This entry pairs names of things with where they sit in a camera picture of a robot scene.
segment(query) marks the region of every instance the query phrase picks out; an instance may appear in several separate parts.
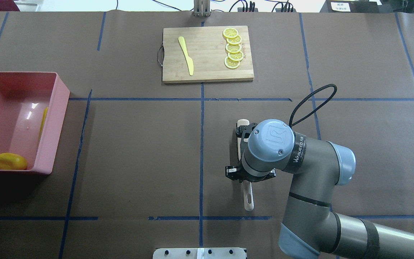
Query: pink container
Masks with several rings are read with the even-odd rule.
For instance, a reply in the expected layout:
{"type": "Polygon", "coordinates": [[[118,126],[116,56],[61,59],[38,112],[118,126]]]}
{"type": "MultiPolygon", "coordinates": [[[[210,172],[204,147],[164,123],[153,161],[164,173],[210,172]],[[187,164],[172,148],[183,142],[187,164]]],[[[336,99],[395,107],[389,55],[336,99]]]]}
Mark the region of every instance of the pink container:
{"type": "Polygon", "coordinates": [[[0,72],[0,154],[15,153],[28,161],[26,170],[0,173],[52,172],[68,98],[69,90],[56,73],[0,72]]]}

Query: cutting board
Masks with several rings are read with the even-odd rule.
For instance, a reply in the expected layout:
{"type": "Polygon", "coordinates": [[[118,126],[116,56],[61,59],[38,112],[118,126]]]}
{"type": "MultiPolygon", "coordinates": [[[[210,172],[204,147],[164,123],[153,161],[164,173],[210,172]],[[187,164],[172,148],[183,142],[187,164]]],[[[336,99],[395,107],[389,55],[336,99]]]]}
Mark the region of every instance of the cutting board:
{"type": "Polygon", "coordinates": [[[252,81],[253,65],[248,37],[248,26],[212,26],[189,28],[164,28],[164,60],[162,64],[162,82],[223,82],[252,81]],[[244,59],[236,69],[225,66],[226,40],[225,28],[236,28],[242,37],[244,59]],[[189,75],[188,66],[180,47],[178,37],[183,36],[189,57],[194,62],[194,74],[189,75]]]}

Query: ur logo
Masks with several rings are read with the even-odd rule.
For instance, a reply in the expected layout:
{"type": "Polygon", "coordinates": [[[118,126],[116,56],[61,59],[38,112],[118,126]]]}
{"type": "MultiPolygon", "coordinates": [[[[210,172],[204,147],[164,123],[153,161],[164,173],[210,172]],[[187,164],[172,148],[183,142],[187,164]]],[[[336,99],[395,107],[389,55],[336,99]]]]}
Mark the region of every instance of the ur logo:
{"type": "Polygon", "coordinates": [[[268,133],[266,134],[266,140],[276,142],[276,143],[283,143],[286,134],[287,134],[287,131],[284,128],[277,128],[274,126],[269,126],[268,133]]]}

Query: power strip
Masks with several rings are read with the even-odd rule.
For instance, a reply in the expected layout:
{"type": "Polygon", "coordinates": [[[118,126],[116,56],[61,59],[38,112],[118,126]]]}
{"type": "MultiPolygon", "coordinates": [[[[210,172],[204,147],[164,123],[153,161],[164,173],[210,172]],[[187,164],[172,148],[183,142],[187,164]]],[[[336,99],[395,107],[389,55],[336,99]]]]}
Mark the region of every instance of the power strip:
{"type": "MultiPolygon", "coordinates": [[[[258,13],[258,8],[254,8],[254,10],[255,11],[250,11],[250,12],[247,12],[247,13],[258,13]]],[[[245,11],[244,12],[242,12],[242,7],[237,7],[237,12],[238,13],[245,13],[245,11]]]]}
{"type": "Polygon", "coordinates": [[[295,8],[291,12],[281,12],[281,8],[276,8],[276,9],[274,9],[274,11],[276,11],[276,13],[296,13],[295,8]]]}

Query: black cable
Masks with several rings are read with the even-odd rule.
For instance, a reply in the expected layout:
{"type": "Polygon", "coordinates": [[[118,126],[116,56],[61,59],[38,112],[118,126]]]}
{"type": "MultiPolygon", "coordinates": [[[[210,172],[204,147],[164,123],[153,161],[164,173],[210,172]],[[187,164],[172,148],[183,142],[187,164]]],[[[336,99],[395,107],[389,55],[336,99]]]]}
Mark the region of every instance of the black cable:
{"type": "Polygon", "coordinates": [[[276,8],[276,6],[277,6],[278,4],[281,4],[281,5],[282,5],[282,9],[284,9],[284,3],[282,3],[282,2],[277,2],[277,3],[274,5],[274,7],[272,8],[271,13],[272,13],[272,12],[274,12],[274,9],[276,8]]]}
{"type": "Polygon", "coordinates": [[[327,84],[325,86],[322,86],[321,88],[319,88],[319,89],[315,90],[314,92],[310,93],[308,96],[304,97],[304,99],[301,102],[299,102],[298,105],[296,105],[296,107],[294,108],[294,110],[292,112],[292,115],[290,115],[289,126],[292,128],[296,124],[304,121],[306,118],[308,118],[309,116],[311,116],[312,114],[314,114],[317,110],[319,110],[322,106],[324,106],[327,102],[329,102],[333,98],[333,96],[335,96],[336,90],[337,90],[336,85],[331,83],[331,84],[327,84]],[[303,103],[305,103],[307,100],[309,100],[315,94],[317,94],[320,91],[322,91],[324,89],[327,89],[329,87],[333,87],[333,93],[332,93],[332,95],[330,95],[330,97],[328,97],[327,100],[325,100],[321,105],[319,105],[317,108],[315,108],[314,110],[312,110],[312,112],[310,112],[308,115],[304,116],[301,120],[293,123],[293,118],[295,116],[295,113],[301,107],[301,105],[303,105],[303,103]]]}
{"type": "Polygon", "coordinates": [[[242,12],[245,12],[248,9],[248,3],[247,3],[246,0],[237,0],[235,3],[233,3],[233,5],[231,6],[231,8],[228,12],[231,12],[231,10],[233,10],[233,7],[239,2],[242,3],[242,12]]]}
{"type": "Polygon", "coordinates": [[[171,6],[171,5],[166,5],[166,4],[164,4],[164,3],[161,3],[161,2],[159,2],[159,1],[156,1],[156,0],[153,0],[154,2],[156,2],[156,3],[159,3],[159,4],[161,4],[161,5],[164,5],[164,6],[167,6],[167,7],[170,7],[170,8],[174,8],[175,10],[180,10],[180,9],[178,9],[177,7],[173,7],[173,6],[171,6]]]}
{"type": "Polygon", "coordinates": [[[287,2],[285,2],[284,8],[283,10],[281,10],[284,13],[291,13],[293,12],[293,5],[292,3],[289,2],[289,0],[287,0],[287,2]]]}

